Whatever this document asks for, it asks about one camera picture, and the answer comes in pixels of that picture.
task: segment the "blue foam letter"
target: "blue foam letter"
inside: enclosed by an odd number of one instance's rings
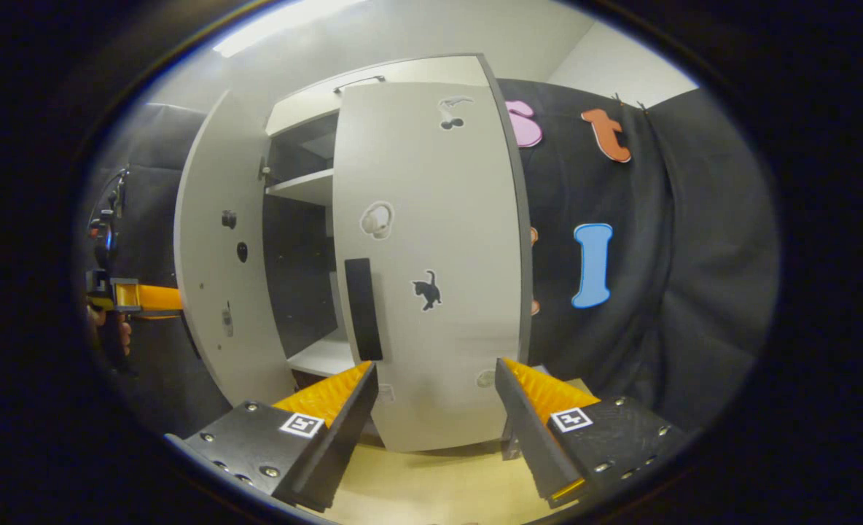
[[[574,229],[574,239],[581,243],[581,290],[571,299],[575,308],[589,308],[609,299],[606,260],[611,237],[609,224],[581,224]]]

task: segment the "wooden floor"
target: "wooden floor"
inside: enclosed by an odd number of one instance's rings
[[[589,392],[579,379],[569,384]],[[350,525],[504,525],[557,510],[539,498],[525,460],[504,461],[498,442],[418,453],[361,444],[322,516]]]

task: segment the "door handle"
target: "door handle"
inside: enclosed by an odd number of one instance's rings
[[[362,82],[362,81],[365,81],[365,80],[371,80],[371,79],[376,79],[376,80],[378,80],[378,81],[380,81],[380,82],[385,82],[385,81],[386,81],[386,77],[385,77],[385,76],[382,76],[382,74],[375,74],[375,76],[372,76],[372,77],[366,77],[366,79],[352,80],[351,82],[348,82],[347,84],[341,84],[341,86],[337,86],[337,87],[335,87],[335,89],[334,89],[333,91],[335,92],[335,94],[341,94],[341,88],[342,88],[342,87],[349,86],[349,85],[351,85],[351,84],[356,84],[357,82]]]
[[[379,326],[376,324],[370,260],[345,259],[344,271],[348,279],[348,302],[351,304],[357,352],[361,361],[382,361],[383,349],[380,347]]]

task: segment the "open cabinet door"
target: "open cabinet door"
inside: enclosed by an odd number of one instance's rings
[[[262,259],[265,182],[258,173],[269,138],[257,121],[231,93],[222,94],[185,160],[174,222],[185,320],[231,405],[274,403],[294,388]],[[225,212],[235,214],[228,225]]]
[[[345,262],[369,260],[382,351],[374,358],[372,418],[387,449],[498,438],[506,414],[493,370],[499,357],[518,358],[520,250],[529,240],[528,223],[520,240],[510,150],[492,90],[428,82],[346,87],[332,191],[338,289],[357,362],[370,357],[358,349],[362,327],[352,322],[348,294],[358,283],[348,282]],[[364,275],[353,279],[362,283]]]

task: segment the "hand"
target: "hand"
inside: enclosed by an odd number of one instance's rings
[[[88,319],[92,325],[104,326],[104,322],[108,319],[108,316],[105,310],[95,312],[94,308],[88,306]],[[128,320],[128,316],[125,314],[117,316],[117,322],[121,324],[121,343],[124,345],[124,355],[128,356],[130,355],[130,334],[133,332],[133,329],[130,328],[130,324],[126,320]]]

